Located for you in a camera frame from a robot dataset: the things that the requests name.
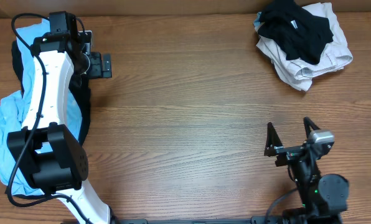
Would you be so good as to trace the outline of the black t-shirt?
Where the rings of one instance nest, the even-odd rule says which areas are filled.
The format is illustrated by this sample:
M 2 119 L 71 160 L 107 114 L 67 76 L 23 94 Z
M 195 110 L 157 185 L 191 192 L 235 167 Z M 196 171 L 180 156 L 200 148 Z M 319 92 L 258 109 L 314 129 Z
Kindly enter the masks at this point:
M 272 39 L 287 60 L 317 65 L 325 46 L 333 41 L 329 20 L 312 15 L 293 0 L 274 0 L 261 12 L 258 34 Z

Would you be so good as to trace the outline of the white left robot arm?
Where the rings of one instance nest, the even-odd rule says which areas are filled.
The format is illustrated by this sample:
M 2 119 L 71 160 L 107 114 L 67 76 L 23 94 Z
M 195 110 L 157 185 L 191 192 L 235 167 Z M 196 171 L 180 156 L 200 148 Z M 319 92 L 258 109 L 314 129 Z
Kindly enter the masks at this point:
M 42 194 L 13 195 L 8 185 L 6 195 L 16 207 L 58 199 L 79 223 L 117 223 L 89 182 L 87 154 L 66 125 L 72 77 L 111 78 L 111 57 L 92 51 L 92 32 L 74 14 L 52 12 L 48 21 L 49 31 L 28 46 L 35 67 L 31 105 L 22 128 L 7 136 L 14 172 Z

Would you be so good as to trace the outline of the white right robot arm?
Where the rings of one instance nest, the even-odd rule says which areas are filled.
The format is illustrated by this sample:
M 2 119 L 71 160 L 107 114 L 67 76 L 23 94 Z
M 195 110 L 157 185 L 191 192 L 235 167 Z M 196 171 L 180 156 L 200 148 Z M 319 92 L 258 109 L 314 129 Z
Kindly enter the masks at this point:
M 341 213 L 347 210 L 349 181 L 339 174 L 322 175 L 317 166 L 317 161 L 332 149 L 334 135 L 330 130 L 319 128 L 308 117 L 303 123 L 306 140 L 292 147 L 284 147 L 273 123 L 267 124 L 264 155 L 275 157 L 277 167 L 286 166 L 296 187 L 269 206 L 263 223 L 342 223 Z M 299 194 L 302 207 L 272 216 L 275 206 L 295 192 Z

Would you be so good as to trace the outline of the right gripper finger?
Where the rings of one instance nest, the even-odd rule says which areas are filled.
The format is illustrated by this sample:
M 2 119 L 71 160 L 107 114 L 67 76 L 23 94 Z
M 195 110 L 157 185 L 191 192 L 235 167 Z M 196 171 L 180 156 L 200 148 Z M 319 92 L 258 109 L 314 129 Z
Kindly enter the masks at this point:
M 278 151 L 283 148 L 283 144 L 273 126 L 273 123 L 267 124 L 267 137 L 264 156 L 276 156 Z
M 303 123 L 307 138 L 309 137 L 312 131 L 319 129 L 319 127 L 309 117 L 304 117 Z

